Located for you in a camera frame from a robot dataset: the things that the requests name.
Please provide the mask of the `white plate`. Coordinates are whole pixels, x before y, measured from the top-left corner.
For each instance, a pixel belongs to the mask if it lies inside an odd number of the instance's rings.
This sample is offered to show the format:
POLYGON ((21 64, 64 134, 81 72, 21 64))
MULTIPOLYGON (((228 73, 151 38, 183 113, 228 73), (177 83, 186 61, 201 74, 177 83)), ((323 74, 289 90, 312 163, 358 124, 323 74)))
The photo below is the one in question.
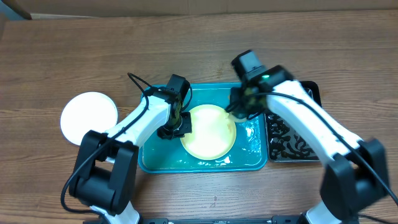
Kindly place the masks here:
POLYGON ((72 98, 60 117, 64 137, 79 146, 88 131, 103 133, 118 122, 114 101, 103 93, 85 92, 72 98))

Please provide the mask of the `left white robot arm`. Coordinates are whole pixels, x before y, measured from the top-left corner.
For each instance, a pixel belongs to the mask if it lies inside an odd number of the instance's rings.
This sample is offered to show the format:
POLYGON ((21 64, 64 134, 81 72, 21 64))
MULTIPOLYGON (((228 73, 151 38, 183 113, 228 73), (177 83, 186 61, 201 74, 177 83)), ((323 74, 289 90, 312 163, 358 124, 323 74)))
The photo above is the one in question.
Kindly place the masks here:
POLYGON ((165 139, 191 132, 190 115, 183 101, 191 96, 187 87, 150 87, 140 105, 119 124, 99 133, 89 130, 82 137, 73 172, 60 201, 67 207, 70 194, 88 206, 102 223, 142 223, 131 203, 140 148, 158 131, 165 139))

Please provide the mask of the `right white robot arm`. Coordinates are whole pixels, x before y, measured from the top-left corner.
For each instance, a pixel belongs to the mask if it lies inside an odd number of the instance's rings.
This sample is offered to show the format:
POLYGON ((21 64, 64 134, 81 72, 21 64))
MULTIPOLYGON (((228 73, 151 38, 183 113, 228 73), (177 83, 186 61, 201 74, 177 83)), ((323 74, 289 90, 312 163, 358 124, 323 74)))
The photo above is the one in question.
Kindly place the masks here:
POLYGON ((238 119, 271 112, 309 144, 325 168, 321 202, 299 223, 354 223, 359 212, 391 193, 384 146, 362 140, 323 110, 280 65, 235 65, 241 81, 226 111, 238 119))

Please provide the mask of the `yellow green sponge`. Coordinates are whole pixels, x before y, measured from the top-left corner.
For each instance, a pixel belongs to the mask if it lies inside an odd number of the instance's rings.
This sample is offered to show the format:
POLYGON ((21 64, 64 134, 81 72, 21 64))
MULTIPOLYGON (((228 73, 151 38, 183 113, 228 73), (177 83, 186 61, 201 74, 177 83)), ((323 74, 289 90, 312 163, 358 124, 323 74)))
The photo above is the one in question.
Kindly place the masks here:
POLYGON ((248 120, 247 116, 242 113, 229 113, 228 118, 235 123, 243 123, 248 120))

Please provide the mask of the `yellow-green rimmed plate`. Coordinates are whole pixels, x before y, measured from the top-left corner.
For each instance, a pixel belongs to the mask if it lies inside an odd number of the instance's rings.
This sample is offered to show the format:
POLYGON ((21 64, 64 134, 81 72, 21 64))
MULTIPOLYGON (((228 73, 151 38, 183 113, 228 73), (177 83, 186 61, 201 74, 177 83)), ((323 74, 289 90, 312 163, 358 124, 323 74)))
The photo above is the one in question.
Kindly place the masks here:
POLYGON ((218 159, 233 147, 237 130, 229 114, 216 105, 200 105, 190 110, 192 131, 181 138, 184 149, 201 160, 218 159))

